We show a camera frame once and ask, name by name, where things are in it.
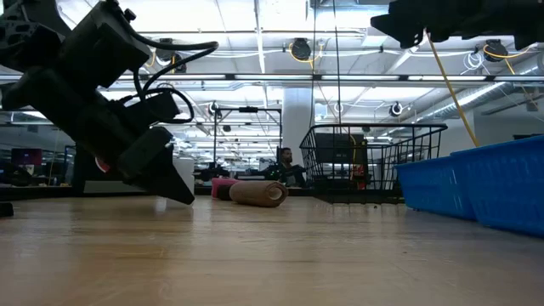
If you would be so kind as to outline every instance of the metal wire basket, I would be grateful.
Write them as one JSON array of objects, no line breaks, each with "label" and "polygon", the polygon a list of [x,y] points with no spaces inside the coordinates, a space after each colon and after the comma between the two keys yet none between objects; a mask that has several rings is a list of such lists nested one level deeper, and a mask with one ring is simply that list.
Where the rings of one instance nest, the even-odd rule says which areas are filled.
[{"label": "metal wire basket", "polygon": [[402,203],[396,165],[439,156],[445,124],[324,124],[300,149],[307,185],[333,203]]}]

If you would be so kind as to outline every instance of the blue plastic basket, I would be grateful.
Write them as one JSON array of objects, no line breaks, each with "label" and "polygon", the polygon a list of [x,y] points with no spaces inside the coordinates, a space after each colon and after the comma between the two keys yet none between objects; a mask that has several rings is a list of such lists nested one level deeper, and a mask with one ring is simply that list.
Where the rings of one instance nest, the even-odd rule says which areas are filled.
[{"label": "blue plastic basket", "polygon": [[481,224],[544,235],[544,136],[452,156]]},{"label": "blue plastic basket", "polygon": [[398,165],[406,205],[431,213],[474,220],[454,171],[455,157]]}]

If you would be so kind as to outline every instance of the wooden table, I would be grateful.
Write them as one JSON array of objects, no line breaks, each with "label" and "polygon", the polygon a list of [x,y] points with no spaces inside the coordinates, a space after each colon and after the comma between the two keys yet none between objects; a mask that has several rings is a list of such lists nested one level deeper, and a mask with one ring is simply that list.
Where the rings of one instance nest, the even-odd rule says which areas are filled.
[{"label": "wooden table", "polygon": [[0,305],[543,305],[544,241],[404,206],[14,202]]}]

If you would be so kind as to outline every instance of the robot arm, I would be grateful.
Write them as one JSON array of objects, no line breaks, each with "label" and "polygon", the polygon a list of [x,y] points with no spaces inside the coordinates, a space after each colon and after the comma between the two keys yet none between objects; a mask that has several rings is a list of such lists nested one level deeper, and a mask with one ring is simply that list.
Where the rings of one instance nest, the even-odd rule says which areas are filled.
[{"label": "robot arm", "polygon": [[[24,72],[3,93],[3,108],[27,105],[43,113],[78,144],[123,174],[124,181],[159,196],[191,203],[194,196],[172,164],[172,135],[157,122],[193,119],[189,101],[173,88],[150,88],[172,69],[210,54],[216,42],[174,45],[153,42],[130,26],[136,16],[117,0],[101,1],[70,31],[58,16],[54,0],[22,1],[0,17],[0,64]],[[139,68],[150,57],[147,45],[171,50],[204,49],[165,67],[141,87]],[[125,71],[134,74],[140,102],[129,107],[108,101],[97,90],[108,88]],[[178,113],[172,95],[190,107],[189,120]]]},{"label": "robot arm", "polygon": [[423,30],[440,43],[451,36],[513,35],[516,49],[544,41],[542,0],[395,0],[389,14],[371,19],[378,30],[411,48],[423,40]]}]

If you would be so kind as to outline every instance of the person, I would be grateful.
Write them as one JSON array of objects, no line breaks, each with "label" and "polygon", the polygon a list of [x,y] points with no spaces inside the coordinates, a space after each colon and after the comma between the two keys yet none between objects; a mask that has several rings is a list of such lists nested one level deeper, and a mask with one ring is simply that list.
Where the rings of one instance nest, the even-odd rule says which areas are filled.
[{"label": "person", "polygon": [[304,187],[304,168],[299,165],[292,165],[292,151],[290,148],[282,148],[280,150],[280,182],[286,187]]}]

